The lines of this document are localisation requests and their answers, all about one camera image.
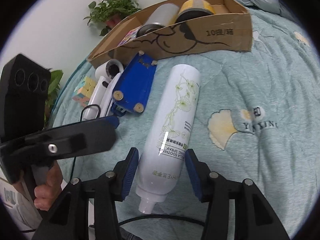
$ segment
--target white spray bottle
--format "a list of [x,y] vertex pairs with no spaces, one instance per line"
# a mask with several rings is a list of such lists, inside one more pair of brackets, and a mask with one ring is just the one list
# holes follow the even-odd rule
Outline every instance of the white spray bottle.
[[151,214],[177,184],[196,112],[200,73],[190,65],[172,68],[147,137],[137,172],[139,211]]

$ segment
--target pastel puzzle cube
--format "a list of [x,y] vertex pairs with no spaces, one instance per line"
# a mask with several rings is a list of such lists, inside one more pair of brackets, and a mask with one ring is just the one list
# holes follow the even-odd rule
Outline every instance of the pastel puzzle cube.
[[83,107],[86,107],[90,101],[94,88],[97,82],[90,77],[84,77],[72,94],[72,99],[79,102]]

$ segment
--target white plastic object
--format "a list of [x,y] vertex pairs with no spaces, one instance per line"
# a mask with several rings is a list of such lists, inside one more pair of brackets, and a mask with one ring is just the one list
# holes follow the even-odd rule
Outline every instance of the white plastic object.
[[115,85],[117,84],[119,78],[121,76],[121,73],[119,72],[114,78],[113,80],[111,80],[110,84],[107,87],[106,92],[104,93],[104,96],[101,100],[101,113],[100,113],[100,117],[104,117],[104,116],[108,116],[110,113],[110,109],[112,106],[112,91],[115,88]]
[[199,95],[200,73],[190,65],[172,68],[137,171],[139,211],[151,214],[177,184],[188,148]]
[[[101,100],[107,90],[107,88],[102,84],[103,82],[107,82],[106,78],[101,76],[98,80],[98,83],[92,93],[92,96],[90,98],[90,101],[88,105],[99,105],[101,104]],[[91,120],[95,119],[98,113],[97,107],[90,107],[84,111],[82,120]]]
[[119,68],[119,72],[122,74],[124,71],[123,65],[121,64],[121,62],[117,59],[111,59],[109,61],[107,61],[106,63],[100,65],[99,67],[97,67],[96,72],[95,72],[95,77],[96,80],[99,80],[99,78],[101,76],[105,77],[107,82],[110,83],[111,80],[113,79],[113,77],[110,75],[109,73],[109,67],[111,65],[116,65]]

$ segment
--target screw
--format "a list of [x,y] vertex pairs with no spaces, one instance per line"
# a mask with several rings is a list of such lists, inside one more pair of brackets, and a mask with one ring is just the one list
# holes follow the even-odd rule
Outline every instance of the screw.
[[79,179],[78,178],[73,178],[70,182],[71,182],[72,185],[75,185],[75,184],[78,184]]
[[115,173],[113,171],[107,171],[106,172],[106,177],[107,178],[112,178],[115,175]]
[[141,103],[136,103],[136,105],[134,106],[133,110],[137,113],[142,113],[144,110],[144,107]]
[[213,178],[213,179],[216,179],[217,177],[219,177],[219,174],[213,171],[213,172],[209,173],[209,177]]
[[48,149],[49,149],[49,152],[51,152],[53,154],[57,153],[57,151],[58,151],[58,148],[55,144],[49,144]]
[[120,90],[116,90],[113,92],[113,98],[117,101],[120,101],[123,99],[123,93]]
[[253,181],[251,179],[245,179],[244,183],[248,186],[251,186],[253,184]]

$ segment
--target bed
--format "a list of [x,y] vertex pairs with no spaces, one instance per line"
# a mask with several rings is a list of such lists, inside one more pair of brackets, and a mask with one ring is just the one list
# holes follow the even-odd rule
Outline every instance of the bed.
[[[310,38],[296,23],[274,11],[263,11],[254,2],[245,5],[252,15],[252,51],[219,50],[159,60],[144,113],[121,117],[114,147],[78,157],[74,177],[97,178],[123,160],[131,147],[137,147],[141,154],[170,69],[189,64],[201,73],[189,148],[212,171],[227,179],[251,178],[289,236],[294,235],[310,212],[320,186],[319,58]],[[63,88],[52,111],[51,126],[79,121],[82,107],[71,97],[84,76],[94,77],[93,67],[85,60]],[[59,161],[67,181],[72,162]],[[135,187],[134,180],[129,196],[116,204],[119,221],[141,215]],[[228,238],[232,239],[234,203],[230,207]],[[154,213],[204,221],[206,210],[207,204],[194,196],[183,165],[177,186],[165,202],[156,204]],[[199,225],[166,219],[135,221],[123,228],[148,240],[196,240],[203,230]]]

